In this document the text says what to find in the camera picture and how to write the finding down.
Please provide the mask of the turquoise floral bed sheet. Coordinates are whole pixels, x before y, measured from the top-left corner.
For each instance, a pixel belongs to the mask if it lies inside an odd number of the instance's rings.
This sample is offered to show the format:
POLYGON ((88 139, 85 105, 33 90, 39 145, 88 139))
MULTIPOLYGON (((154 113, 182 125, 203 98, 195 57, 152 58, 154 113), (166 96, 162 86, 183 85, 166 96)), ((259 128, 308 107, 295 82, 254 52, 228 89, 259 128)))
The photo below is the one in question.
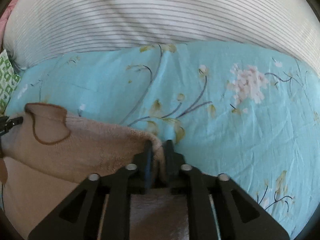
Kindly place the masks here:
POLYGON ((67 53, 22 74, 7 114, 26 103, 175 140, 187 162, 227 173, 295 238, 319 205, 319 75, 234 42, 67 53))

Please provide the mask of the beige knit sweater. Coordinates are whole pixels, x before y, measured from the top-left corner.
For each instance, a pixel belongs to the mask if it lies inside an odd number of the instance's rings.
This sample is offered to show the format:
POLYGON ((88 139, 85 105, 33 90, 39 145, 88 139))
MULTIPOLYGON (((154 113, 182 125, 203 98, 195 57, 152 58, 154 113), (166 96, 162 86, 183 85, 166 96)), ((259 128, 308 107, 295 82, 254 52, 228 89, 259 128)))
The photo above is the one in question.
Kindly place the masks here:
POLYGON ((27 104, 22 117, 22 124, 1 138, 1 182, 5 214, 23 239, 88 175, 115 173, 143 152, 147 141, 153 170, 165 175, 162 142, 151 133, 43 103, 27 104))

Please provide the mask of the pink padded blanket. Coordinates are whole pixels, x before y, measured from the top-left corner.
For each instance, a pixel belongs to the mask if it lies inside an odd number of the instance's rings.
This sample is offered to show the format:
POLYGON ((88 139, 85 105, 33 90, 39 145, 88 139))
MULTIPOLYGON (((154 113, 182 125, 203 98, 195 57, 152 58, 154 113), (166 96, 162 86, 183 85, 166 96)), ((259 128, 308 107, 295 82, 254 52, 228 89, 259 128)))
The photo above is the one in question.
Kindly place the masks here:
POLYGON ((3 15, 1 16, 0 24, 1 24, 1 32, 0 32, 0 42, 1 42, 1 47, 3 44, 3 37, 4 37, 4 32, 5 32, 5 27, 7 25, 7 21, 10 17, 11 12, 13 11, 14 7, 16 6, 18 0, 11 0, 7 8, 5 9, 3 15))

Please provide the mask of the green white patterned pillow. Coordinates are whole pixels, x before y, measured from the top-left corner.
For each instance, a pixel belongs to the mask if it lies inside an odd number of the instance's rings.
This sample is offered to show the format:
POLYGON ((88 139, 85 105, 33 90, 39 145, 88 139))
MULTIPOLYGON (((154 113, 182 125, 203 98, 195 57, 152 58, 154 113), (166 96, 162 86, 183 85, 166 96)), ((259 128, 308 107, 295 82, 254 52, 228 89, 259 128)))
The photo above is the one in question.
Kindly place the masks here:
POLYGON ((0 111, 1 116, 3 116, 10 101, 11 94, 20 83, 21 77, 15 73, 6 50, 1 52, 0 64, 0 111))

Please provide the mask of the white striped quilt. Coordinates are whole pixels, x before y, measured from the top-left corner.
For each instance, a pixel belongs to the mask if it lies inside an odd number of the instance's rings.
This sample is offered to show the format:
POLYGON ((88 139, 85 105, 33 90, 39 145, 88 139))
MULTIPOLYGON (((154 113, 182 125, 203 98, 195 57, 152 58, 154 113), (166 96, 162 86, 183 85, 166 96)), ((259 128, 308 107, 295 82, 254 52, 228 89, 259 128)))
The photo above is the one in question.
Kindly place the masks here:
POLYGON ((15 0, 1 48, 18 69, 68 52, 235 41, 319 70, 319 20, 306 0, 15 0))

